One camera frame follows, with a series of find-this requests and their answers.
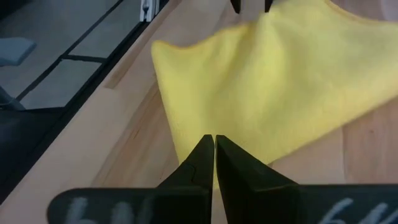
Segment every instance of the gray floor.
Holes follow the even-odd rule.
[[[18,67],[0,67],[0,86],[18,96],[117,0],[32,0],[0,21],[1,37],[25,37],[36,49]],[[71,54],[107,57],[139,22],[140,0],[124,0]],[[63,106],[98,65],[62,62],[21,103],[27,108]]]

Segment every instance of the wood grain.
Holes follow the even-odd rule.
[[[391,9],[388,0],[335,2],[373,19],[395,15],[386,10]],[[150,46],[157,39],[194,44],[221,28],[255,19],[264,0],[242,5],[237,15],[227,0],[170,0],[2,204],[0,223],[45,223],[47,204],[67,189],[155,187],[171,174],[178,162]],[[306,184],[398,182],[397,131],[395,99],[272,167]],[[220,191],[213,192],[212,221],[226,223]]]

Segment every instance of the gray object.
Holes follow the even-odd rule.
[[[35,42],[23,37],[0,39],[0,67],[20,65],[35,46]]]

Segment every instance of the wooden table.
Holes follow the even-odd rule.
[[[338,4],[363,16],[363,1]],[[150,46],[190,45],[254,19],[264,0],[237,15],[227,0],[170,0],[0,207],[0,223],[45,223],[48,203],[75,187],[155,187],[178,165]],[[270,164],[306,184],[398,182],[398,98]],[[219,192],[213,221],[226,223]]]

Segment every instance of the yellow microfiber towel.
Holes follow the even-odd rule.
[[[285,0],[191,47],[154,42],[152,57],[180,162],[223,134],[268,164],[398,95],[398,24],[325,0]]]

